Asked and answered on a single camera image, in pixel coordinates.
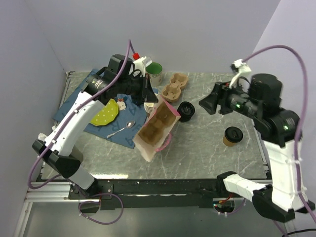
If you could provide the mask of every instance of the gray floor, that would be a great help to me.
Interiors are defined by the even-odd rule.
[[[271,220],[261,217],[250,202],[225,218],[213,209],[129,208],[109,226],[79,217],[77,203],[34,203],[24,237],[280,237]],[[112,221],[119,210],[93,217]]]

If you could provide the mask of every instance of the green plate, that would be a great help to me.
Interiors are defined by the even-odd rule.
[[[104,106],[90,121],[94,126],[105,126],[113,122],[119,114],[119,106],[114,99]]]

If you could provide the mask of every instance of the gray tabletop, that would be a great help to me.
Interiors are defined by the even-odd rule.
[[[173,73],[164,74],[161,92]],[[88,73],[73,73],[70,76],[65,100]],[[238,113],[209,115],[198,101],[208,95],[217,81],[230,81],[231,74],[187,73],[189,82],[179,101],[172,103],[177,108],[182,101],[191,102],[196,112],[188,122],[177,122],[171,131],[168,147],[156,154],[152,162],[145,161],[140,152],[82,133],[76,146],[83,153],[83,167],[96,178],[131,179],[192,179],[216,178],[226,171],[235,171],[244,178],[266,178],[264,164],[252,121]],[[243,140],[234,147],[226,147],[222,138],[229,126],[243,131]],[[42,179],[56,172],[45,165]]]

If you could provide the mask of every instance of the silver spoon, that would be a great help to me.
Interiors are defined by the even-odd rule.
[[[126,127],[120,129],[119,131],[116,131],[115,133],[112,133],[112,134],[108,135],[107,138],[110,138],[110,137],[114,136],[115,134],[117,134],[118,132],[123,131],[123,130],[126,129],[126,128],[131,128],[131,127],[133,127],[134,125],[135,125],[135,121],[130,121],[130,122],[128,122],[128,123],[126,124]]]

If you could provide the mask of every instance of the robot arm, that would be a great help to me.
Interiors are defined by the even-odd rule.
[[[237,77],[251,71],[246,63],[239,60],[234,62],[232,69]],[[217,177],[217,190],[236,193],[250,200],[260,215],[272,220],[287,222],[295,218],[295,211],[306,213],[297,191],[297,181],[302,182],[302,177],[297,177],[296,173],[296,164],[300,159],[294,160],[294,135],[299,117],[279,106],[282,83],[273,75],[256,74],[252,76],[247,92],[238,84],[233,85],[235,81],[215,83],[212,92],[199,105],[211,115],[220,105],[219,113],[223,115],[235,111],[253,119],[270,157],[273,185],[258,184],[230,171]],[[308,201],[304,189],[301,193]],[[311,201],[309,206],[315,209]]]
[[[80,161],[73,157],[71,152],[75,142],[91,119],[117,94],[131,95],[132,102],[137,106],[144,102],[156,103],[158,101],[148,78],[137,68],[137,65],[141,64],[133,64],[132,60],[128,59],[118,81],[95,100],[90,101],[77,110],[78,106],[98,93],[114,79],[123,65],[123,60],[124,56],[114,55],[111,57],[108,67],[90,76],[78,94],[73,106],[58,127],[44,141],[36,140],[33,143],[34,150],[41,154],[46,149],[46,144],[52,142],[53,145],[49,152],[43,155],[43,159],[64,178],[77,184],[88,196],[97,193],[98,181],[82,167]],[[134,70],[130,73],[131,66],[133,66]],[[134,71],[137,69],[141,73],[135,76]],[[75,115],[67,126],[60,131],[72,113],[75,113]],[[59,137],[54,140],[55,135],[59,132]]]

